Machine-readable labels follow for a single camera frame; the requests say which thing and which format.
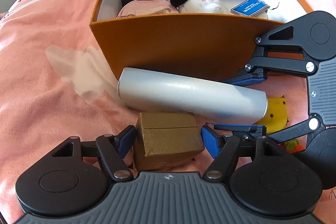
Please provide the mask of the gold jewellery box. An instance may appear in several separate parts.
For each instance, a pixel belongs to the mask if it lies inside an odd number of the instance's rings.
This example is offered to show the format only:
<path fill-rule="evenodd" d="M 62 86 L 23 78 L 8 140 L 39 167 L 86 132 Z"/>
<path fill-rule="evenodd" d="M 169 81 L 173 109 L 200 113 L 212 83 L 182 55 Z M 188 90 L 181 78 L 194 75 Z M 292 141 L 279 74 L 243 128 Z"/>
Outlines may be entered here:
<path fill-rule="evenodd" d="M 205 148 L 192 114 L 141 112 L 135 129 L 133 157 L 138 171 L 183 165 Z"/>

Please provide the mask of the silver cylindrical case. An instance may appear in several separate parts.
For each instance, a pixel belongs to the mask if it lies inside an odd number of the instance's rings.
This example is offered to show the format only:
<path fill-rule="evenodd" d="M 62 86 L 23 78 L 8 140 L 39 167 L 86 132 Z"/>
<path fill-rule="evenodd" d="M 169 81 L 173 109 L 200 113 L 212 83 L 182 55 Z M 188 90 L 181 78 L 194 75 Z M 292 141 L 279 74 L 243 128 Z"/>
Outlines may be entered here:
<path fill-rule="evenodd" d="M 124 68 L 117 90 L 134 110 L 192 113 L 229 124 L 254 124 L 268 109 L 263 91 L 143 69 Z"/>

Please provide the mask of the blue Ocean Park tag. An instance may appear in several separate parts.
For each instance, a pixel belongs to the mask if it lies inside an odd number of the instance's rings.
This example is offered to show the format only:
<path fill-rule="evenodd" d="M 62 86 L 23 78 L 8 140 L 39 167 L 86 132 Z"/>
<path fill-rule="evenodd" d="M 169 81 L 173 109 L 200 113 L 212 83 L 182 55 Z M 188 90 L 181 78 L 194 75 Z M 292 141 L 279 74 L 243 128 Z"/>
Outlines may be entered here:
<path fill-rule="evenodd" d="M 269 9 L 269 5 L 260 0 L 245 0 L 231 9 L 233 14 L 242 16 L 256 16 L 261 12 L 266 12 Z"/>

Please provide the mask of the white black panda plush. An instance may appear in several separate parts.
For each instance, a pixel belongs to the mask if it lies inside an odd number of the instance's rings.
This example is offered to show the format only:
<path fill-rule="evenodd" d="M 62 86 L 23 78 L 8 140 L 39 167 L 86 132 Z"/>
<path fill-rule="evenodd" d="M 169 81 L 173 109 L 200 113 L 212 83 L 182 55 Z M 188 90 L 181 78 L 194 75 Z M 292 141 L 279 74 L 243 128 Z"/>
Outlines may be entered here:
<path fill-rule="evenodd" d="M 230 14 L 221 0 L 169 0 L 180 13 Z"/>

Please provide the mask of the orange green plush carrot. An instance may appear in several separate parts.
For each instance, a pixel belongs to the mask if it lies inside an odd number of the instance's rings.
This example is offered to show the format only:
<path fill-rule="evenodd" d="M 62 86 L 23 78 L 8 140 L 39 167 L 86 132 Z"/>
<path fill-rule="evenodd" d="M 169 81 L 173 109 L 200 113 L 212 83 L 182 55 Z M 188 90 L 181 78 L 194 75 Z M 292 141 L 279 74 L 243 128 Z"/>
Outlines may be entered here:
<path fill-rule="evenodd" d="M 306 150 L 306 146 L 302 143 L 301 139 L 291 139 L 280 143 L 280 146 L 288 153 L 297 153 Z"/>

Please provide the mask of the orange cardboard storage box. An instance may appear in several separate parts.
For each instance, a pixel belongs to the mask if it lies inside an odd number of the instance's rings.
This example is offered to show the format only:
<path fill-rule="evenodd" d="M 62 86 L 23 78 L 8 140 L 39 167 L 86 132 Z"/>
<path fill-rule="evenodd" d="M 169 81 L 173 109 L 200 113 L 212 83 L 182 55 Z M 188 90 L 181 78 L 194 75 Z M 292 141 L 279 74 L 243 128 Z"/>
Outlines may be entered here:
<path fill-rule="evenodd" d="M 222 0 L 228 8 L 244 0 Z M 121 0 L 97 0 L 90 29 L 110 68 L 125 67 L 208 80 L 233 77 L 251 57 L 255 38 L 312 11 L 306 0 L 262 0 L 266 19 L 221 14 L 119 18 Z"/>

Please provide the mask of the pink bed duvet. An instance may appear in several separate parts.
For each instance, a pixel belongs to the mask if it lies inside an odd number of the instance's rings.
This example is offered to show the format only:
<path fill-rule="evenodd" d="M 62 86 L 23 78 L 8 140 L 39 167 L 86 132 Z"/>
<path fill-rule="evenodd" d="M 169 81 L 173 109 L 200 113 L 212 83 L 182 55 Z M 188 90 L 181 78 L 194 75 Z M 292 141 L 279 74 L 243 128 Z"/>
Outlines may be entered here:
<path fill-rule="evenodd" d="M 335 14 L 335 0 L 306 0 Z M 17 0 L 1 20 L 1 213 L 23 215 L 15 183 L 70 136 L 135 124 L 91 29 L 97 0 Z"/>

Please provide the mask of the pink folded garment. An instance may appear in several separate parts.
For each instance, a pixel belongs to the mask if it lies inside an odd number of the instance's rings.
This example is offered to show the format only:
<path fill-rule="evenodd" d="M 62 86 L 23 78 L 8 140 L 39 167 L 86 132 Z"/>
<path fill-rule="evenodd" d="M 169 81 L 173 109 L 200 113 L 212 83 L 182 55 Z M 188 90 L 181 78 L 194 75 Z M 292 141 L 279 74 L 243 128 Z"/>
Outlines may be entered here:
<path fill-rule="evenodd" d="M 178 13 L 179 11 L 167 0 L 134 0 L 120 10 L 117 18 Z"/>

